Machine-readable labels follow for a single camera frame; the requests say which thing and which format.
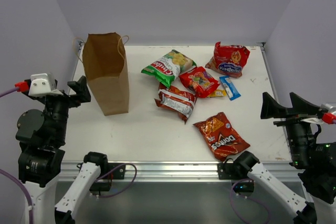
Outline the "brown paper bag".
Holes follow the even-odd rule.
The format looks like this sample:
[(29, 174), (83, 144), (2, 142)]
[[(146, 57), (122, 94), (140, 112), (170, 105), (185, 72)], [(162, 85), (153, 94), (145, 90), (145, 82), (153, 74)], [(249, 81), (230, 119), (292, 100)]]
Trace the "brown paper bag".
[(88, 34), (78, 52), (87, 83), (105, 116), (129, 112), (129, 76), (125, 44), (116, 32)]

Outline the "blue snack bar wrapper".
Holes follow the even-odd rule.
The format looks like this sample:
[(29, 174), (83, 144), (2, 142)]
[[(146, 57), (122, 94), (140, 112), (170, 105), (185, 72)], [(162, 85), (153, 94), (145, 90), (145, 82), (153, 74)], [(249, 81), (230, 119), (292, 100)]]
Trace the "blue snack bar wrapper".
[(231, 101), (241, 97), (229, 76), (221, 76), (219, 80)]

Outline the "yellow M&M's candy packet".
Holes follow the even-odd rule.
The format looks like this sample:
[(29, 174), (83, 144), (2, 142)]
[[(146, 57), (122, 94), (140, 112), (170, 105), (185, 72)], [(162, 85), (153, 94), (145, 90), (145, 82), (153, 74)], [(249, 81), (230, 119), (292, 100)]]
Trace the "yellow M&M's candy packet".
[(215, 90), (212, 93), (210, 93), (207, 97), (208, 98), (219, 98), (219, 97), (225, 97), (226, 91), (225, 90)]

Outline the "red patterned snack bag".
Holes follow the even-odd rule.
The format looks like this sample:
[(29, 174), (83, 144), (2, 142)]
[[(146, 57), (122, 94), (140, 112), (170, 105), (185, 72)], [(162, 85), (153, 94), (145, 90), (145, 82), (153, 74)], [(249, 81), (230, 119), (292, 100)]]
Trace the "red patterned snack bag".
[(213, 56), (205, 68), (229, 77), (240, 78), (249, 55), (250, 51), (245, 46), (222, 45), (219, 41), (215, 44)]

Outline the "green snack bag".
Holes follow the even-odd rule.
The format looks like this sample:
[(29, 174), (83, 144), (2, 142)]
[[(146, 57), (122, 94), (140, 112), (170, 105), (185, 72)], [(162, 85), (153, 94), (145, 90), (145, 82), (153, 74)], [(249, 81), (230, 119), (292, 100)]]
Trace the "green snack bag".
[(159, 83), (169, 88), (177, 77), (193, 67), (196, 62), (177, 50), (171, 50), (160, 59), (141, 70), (141, 73), (154, 76)]

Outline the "red fruit gummies bag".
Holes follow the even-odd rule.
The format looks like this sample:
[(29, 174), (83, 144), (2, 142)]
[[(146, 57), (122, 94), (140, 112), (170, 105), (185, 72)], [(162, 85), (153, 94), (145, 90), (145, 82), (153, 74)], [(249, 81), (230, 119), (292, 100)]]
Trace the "red fruit gummies bag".
[(219, 87), (219, 82), (204, 67), (194, 67), (179, 75), (179, 79), (182, 85), (198, 98), (208, 97)]

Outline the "red Doritos chip bag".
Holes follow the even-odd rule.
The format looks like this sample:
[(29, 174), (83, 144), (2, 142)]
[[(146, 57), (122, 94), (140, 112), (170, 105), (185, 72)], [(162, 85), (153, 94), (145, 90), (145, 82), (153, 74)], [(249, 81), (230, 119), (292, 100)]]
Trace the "red Doritos chip bag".
[(197, 101), (196, 95), (175, 86), (167, 88), (162, 83), (158, 86), (158, 97), (154, 99), (156, 106), (176, 112), (184, 123), (192, 115)]

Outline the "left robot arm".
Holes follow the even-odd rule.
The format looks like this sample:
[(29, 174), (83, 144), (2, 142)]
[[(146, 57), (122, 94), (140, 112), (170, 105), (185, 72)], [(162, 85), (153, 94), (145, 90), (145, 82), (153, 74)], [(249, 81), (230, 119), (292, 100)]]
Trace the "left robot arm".
[(105, 154), (89, 152), (80, 166), (79, 174), (66, 194), (55, 202), (56, 187), (61, 172), (69, 109), (91, 101), (87, 78), (69, 81), (74, 94), (57, 88), (50, 73), (33, 74), (17, 83), (19, 92), (44, 105), (42, 111), (31, 109), (17, 121), (15, 138), (21, 154), (18, 158), (18, 177), (27, 198), (26, 223), (75, 223), (75, 217), (86, 193), (98, 178), (109, 172)]

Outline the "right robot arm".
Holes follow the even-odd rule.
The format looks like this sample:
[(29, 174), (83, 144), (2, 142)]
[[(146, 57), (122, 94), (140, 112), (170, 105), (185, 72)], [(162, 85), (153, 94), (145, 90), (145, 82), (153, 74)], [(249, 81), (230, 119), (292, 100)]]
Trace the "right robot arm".
[(317, 143), (323, 124), (335, 125), (335, 105), (314, 105), (290, 93), (292, 106), (280, 105), (269, 93), (262, 95), (261, 119), (275, 119), (284, 127), (290, 150), (290, 166), (312, 201), (295, 194), (271, 174), (251, 152), (233, 162), (236, 176), (249, 178), (275, 197), (292, 215), (294, 223), (335, 223), (335, 143)]

